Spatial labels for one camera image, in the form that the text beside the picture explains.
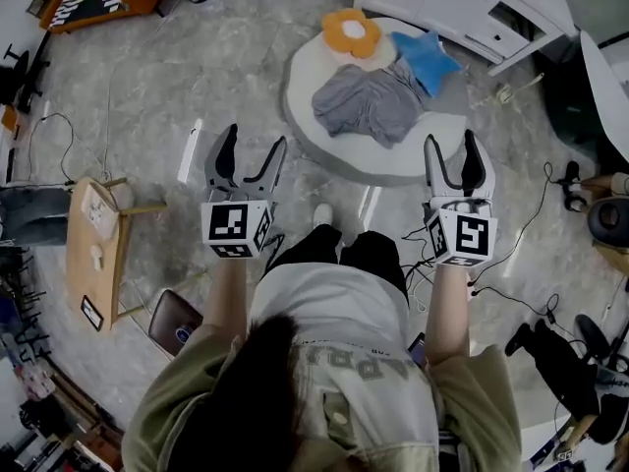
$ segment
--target blue star pillow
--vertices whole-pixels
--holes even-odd
[[[462,70],[457,61],[443,52],[436,31],[429,31],[418,38],[394,31],[391,38],[411,66],[415,78],[430,96],[439,96],[441,78],[444,75]]]

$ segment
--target white sneaker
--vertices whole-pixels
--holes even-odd
[[[321,203],[314,209],[313,228],[317,228],[322,224],[332,225],[333,216],[332,206],[328,203]]]

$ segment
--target round white ottoman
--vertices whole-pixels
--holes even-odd
[[[372,57],[362,60],[351,54],[332,51],[322,33],[302,46],[293,56],[284,91],[284,113],[304,150],[322,166],[355,182],[375,186],[401,186],[417,183],[426,174],[424,141],[434,135],[443,158],[454,154],[461,144],[468,114],[468,95],[463,72],[448,74],[441,83],[441,94],[430,98],[404,142],[387,149],[369,135],[346,133],[331,138],[315,119],[313,95],[348,63],[371,71],[385,68],[397,56],[388,36],[400,31],[409,36],[424,32],[391,18],[375,18],[382,39]]]

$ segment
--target dark hair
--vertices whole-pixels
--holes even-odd
[[[247,340],[211,396],[186,422],[172,449],[169,472],[288,470],[300,441],[302,413],[295,380],[297,325],[277,315],[252,325]]]

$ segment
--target orange flower pillow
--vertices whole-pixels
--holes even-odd
[[[369,58],[381,36],[378,25],[358,9],[326,14],[321,24],[323,39],[332,50],[351,52],[357,58]]]

